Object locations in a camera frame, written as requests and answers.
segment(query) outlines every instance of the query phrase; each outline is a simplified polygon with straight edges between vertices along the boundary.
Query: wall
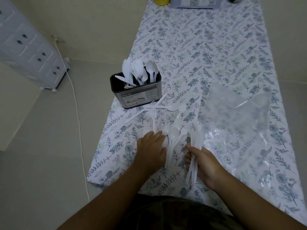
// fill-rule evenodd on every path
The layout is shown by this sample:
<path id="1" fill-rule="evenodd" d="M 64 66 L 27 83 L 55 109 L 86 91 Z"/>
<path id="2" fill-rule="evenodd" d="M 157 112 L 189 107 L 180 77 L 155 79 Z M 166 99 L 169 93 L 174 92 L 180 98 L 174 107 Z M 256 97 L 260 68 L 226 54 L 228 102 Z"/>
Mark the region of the wall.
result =
<path id="1" fill-rule="evenodd" d="M 129 56 L 148 0 L 11 0 L 51 40 L 58 35 L 64 55 L 122 63 Z"/>
<path id="2" fill-rule="evenodd" d="M 307 82 L 307 0 L 261 0 L 278 78 Z"/>
<path id="3" fill-rule="evenodd" d="M 0 151 L 4 151 L 40 93 L 40 88 L 0 62 Z"/>

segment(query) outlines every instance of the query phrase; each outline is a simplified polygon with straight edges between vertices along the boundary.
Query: clear plastic bag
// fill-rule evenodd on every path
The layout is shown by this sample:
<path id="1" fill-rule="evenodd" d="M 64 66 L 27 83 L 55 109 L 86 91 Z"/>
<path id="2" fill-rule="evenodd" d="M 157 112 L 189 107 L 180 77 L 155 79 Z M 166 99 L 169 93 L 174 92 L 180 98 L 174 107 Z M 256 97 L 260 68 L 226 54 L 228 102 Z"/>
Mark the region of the clear plastic bag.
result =
<path id="1" fill-rule="evenodd" d="M 265 173 L 270 173 L 266 161 L 270 99 L 271 93 L 265 92 L 247 100 L 214 82 L 198 117 L 205 132 L 204 147 L 228 172 L 263 196 L 269 195 L 270 187 L 270 174 Z"/>

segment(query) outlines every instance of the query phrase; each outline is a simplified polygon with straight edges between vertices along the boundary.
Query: white cabinet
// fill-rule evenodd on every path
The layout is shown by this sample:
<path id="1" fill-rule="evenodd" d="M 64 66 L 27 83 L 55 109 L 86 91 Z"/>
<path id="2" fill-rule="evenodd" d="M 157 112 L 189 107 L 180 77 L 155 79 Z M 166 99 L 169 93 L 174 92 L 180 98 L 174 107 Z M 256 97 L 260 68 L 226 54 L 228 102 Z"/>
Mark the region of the white cabinet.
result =
<path id="1" fill-rule="evenodd" d="M 0 61 L 38 86 L 52 89 L 69 67 L 9 0 L 0 0 Z"/>

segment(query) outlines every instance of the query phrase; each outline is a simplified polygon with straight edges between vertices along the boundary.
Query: yellow container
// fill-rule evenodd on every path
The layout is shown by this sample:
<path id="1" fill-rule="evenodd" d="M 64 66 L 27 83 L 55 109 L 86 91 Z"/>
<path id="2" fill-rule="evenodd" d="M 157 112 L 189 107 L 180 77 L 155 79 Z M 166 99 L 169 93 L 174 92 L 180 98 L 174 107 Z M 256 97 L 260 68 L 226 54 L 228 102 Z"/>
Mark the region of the yellow container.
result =
<path id="1" fill-rule="evenodd" d="M 154 0 L 154 2 L 159 6 L 164 6 L 170 3 L 171 0 Z"/>

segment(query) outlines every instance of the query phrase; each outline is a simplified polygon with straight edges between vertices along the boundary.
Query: hand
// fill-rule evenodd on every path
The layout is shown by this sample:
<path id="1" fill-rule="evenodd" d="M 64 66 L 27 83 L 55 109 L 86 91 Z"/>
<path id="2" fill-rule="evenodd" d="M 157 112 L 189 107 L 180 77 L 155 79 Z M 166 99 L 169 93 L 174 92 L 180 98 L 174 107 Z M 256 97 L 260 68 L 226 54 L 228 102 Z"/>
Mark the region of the hand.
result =
<path id="1" fill-rule="evenodd" d="M 226 176 L 228 172 L 221 166 L 212 152 L 206 148 L 202 147 L 202 149 L 199 150 L 187 144 L 186 149 L 189 150 L 186 154 L 187 171 L 191 163 L 191 153 L 193 153 L 198 163 L 198 177 L 209 189 L 214 190 L 214 183 L 217 182 L 218 179 Z"/>
<path id="2" fill-rule="evenodd" d="M 148 176 L 154 174 L 165 164 L 167 148 L 162 148 L 165 135 L 153 131 L 138 139 L 137 151 L 132 166 Z"/>

